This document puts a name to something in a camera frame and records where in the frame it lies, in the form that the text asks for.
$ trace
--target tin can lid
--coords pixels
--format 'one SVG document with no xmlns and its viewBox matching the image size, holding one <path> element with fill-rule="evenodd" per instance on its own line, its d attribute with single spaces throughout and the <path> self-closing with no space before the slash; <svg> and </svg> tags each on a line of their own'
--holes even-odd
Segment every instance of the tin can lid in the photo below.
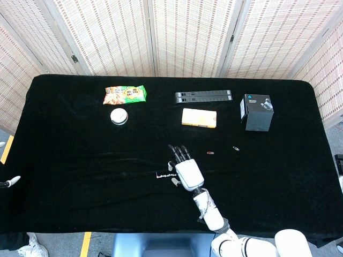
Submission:
<svg viewBox="0 0 343 257">
<path fill-rule="evenodd" d="M 117 108 L 111 112 L 111 120 L 116 125 L 123 125 L 128 118 L 129 115 L 123 108 Z"/>
</svg>

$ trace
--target robotic hand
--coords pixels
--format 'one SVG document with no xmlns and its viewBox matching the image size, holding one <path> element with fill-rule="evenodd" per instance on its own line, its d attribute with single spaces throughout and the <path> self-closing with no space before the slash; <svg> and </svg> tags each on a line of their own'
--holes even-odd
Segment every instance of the robotic hand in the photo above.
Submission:
<svg viewBox="0 0 343 257">
<path fill-rule="evenodd" d="M 203 219 L 211 231 L 218 233 L 212 243 L 212 250 L 218 257 L 312 257 L 305 236 L 292 229 L 279 231 L 275 235 L 277 248 L 263 240 L 254 238 L 238 238 L 230 229 L 228 220 L 223 218 L 216 207 L 210 193 L 203 188 L 204 177 L 194 159 L 191 158 L 186 147 L 174 147 L 172 150 L 177 164 L 169 162 L 171 169 L 175 168 L 183 187 L 193 192 L 193 200 L 200 211 L 200 219 Z"/>
</svg>

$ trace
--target snack bag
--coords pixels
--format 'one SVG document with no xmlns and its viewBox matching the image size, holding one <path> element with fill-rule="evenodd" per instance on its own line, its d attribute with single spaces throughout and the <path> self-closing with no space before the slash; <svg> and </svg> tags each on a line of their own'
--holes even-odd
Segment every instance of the snack bag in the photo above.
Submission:
<svg viewBox="0 0 343 257">
<path fill-rule="evenodd" d="M 117 86 L 105 88 L 106 95 L 103 104 L 125 104 L 145 102 L 146 90 L 143 85 L 139 87 Z"/>
</svg>

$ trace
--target black box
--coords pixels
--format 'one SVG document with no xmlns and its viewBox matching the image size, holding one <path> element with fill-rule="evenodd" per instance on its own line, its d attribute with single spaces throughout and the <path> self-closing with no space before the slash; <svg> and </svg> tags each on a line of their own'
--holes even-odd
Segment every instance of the black box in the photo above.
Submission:
<svg viewBox="0 0 343 257">
<path fill-rule="evenodd" d="M 245 94 L 241 101 L 241 123 L 245 130 L 269 131 L 274 114 L 269 95 Z"/>
</svg>

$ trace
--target shoe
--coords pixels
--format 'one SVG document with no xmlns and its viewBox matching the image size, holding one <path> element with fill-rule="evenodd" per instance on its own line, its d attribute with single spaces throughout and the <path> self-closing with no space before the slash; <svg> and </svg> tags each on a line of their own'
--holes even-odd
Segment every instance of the shoe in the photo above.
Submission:
<svg viewBox="0 0 343 257">
<path fill-rule="evenodd" d="M 18 249 L 20 256 L 24 257 L 49 257 L 47 249 L 37 241 L 35 233 L 27 233 L 29 244 Z"/>
</svg>

